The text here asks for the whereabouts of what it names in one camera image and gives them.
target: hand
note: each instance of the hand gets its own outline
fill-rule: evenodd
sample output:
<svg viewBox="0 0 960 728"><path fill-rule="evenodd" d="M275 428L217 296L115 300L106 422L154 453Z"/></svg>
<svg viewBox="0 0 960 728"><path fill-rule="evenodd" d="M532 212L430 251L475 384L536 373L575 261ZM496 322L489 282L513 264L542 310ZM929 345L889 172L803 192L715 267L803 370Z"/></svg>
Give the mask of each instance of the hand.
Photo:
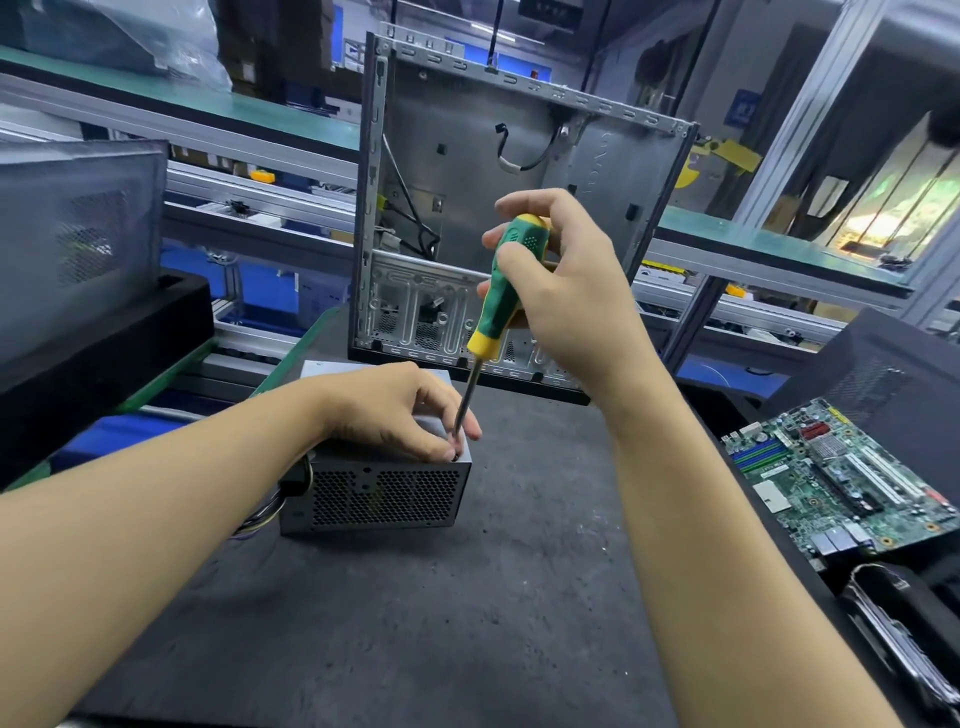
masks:
<svg viewBox="0 0 960 728"><path fill-rule="evenodd" d="M549 250L561 257L553 273L518 243L504 244L496 262L520 296L538 343L589 394L602 395L639 359L657 359L613 243L572 195L561 189L514 192L497 201L496 211L509 219L524 212L548 219ZM485 232L484 246L496 248L506 225ZM485 281L478 292L486 296L489 288Z"/></svg>
<svg viewBox="0 0 960 728"><path fill-rule="evenodd" d="M414 420L414 409L422 405L440 417L450 432L460 406L460 394L413 362L301 381L323 386L325 409L332 418L329 437L402 449L428 462L448 462L463 451L460 437L451 434L444 440ZM476 417L469 411L464 418L464 432L471 440L479 440L482 434Z"/></svg>

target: green work surface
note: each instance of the green work surface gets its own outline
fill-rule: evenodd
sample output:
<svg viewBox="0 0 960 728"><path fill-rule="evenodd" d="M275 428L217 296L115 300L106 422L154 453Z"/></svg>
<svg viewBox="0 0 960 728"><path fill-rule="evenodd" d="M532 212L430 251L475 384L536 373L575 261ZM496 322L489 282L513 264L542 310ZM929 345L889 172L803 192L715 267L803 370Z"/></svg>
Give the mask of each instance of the green work surface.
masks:
<svg viewBox="0 0 960 728"><path fill-rule="evenodd" d="M826 246L789 235L780 235L776 232L744 228L730 220L711 217L701 212L691 212L687 209L668 206L663 211L657 227L661 231L678 232L684 236L701 238L720 245L739 248L743 251L773 255L802 265L815 266L825 271L833 271L845 276L854 276L859 279L895 286L903 289L904 292L912 290L909 286L903 284L901 275L860 263L842 255L835 255ZM700 247L693 241L684 240L684 244Z"/></svg>
<svg viewBox="0 0 960 728"><path fill-rule="evenodd" d="M351 151L360 149L360 129L356 124L272 104L250 96L215 91L166 77L140 76L129 71L118 71L72 61L58 61L3 45L0 45L0 61L28 66L69 79L136 94L235 121L255 124Z"/></svg>

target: motherboard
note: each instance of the motherboard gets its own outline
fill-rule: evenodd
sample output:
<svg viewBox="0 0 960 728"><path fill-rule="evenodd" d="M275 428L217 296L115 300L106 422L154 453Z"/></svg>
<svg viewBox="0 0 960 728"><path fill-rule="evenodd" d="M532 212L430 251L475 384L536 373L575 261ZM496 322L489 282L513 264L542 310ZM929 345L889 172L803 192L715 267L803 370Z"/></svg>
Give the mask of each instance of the motherboard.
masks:
<svg viewBox="0 0 960 728"><path fill-rule="evenodd" d="M957 509L822 399L723 438L816 570L960 528Z"/></svg>

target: screwdriver shaft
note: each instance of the screwdriver shaft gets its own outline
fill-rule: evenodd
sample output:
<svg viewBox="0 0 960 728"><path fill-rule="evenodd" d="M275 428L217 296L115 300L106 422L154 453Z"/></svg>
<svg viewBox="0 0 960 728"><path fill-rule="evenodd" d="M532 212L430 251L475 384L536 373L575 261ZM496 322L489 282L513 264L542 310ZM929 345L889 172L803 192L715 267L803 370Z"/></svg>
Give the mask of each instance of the screwdriver shaft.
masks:
<svg viewBox="0 0 960 728"><path fill-rule="evenodd" d="M473 362L473 369L470 370L470 377L467 380L467 390L464 392L464 398L460 400L460 408L457 409L457 419L453 421L453 436L460 437L460 428L464 424L464 418L470 407L470 399L473 397L473 390L476 389L477 379L480 378L480 369L483 367L483 359L476 359Z"/></svg>

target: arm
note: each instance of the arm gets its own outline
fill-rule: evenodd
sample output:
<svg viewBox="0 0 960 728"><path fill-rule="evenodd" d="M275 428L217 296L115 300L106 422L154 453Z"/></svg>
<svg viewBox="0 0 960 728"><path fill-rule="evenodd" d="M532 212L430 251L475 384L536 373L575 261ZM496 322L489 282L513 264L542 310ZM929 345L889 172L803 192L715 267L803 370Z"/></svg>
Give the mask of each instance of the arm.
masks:
<svg viewBox="0 0 960 728"><path fill-rule="evenodd" d="M415 364L310 377L0 496L0 725L56 724L323 439L451 459L420 402L452 429L460 396Z"/></svg>
<svg viewBox="0 0 960 728"><path fill-rule="evenodd" d="M538 341L606 418L636 576L681 724L899 726L661 366L610 239L561 190L518 192L497 207L552 220L562 256L554 274L517 244L497 262ZM490 231L484 244L498 239Z"/></svg>

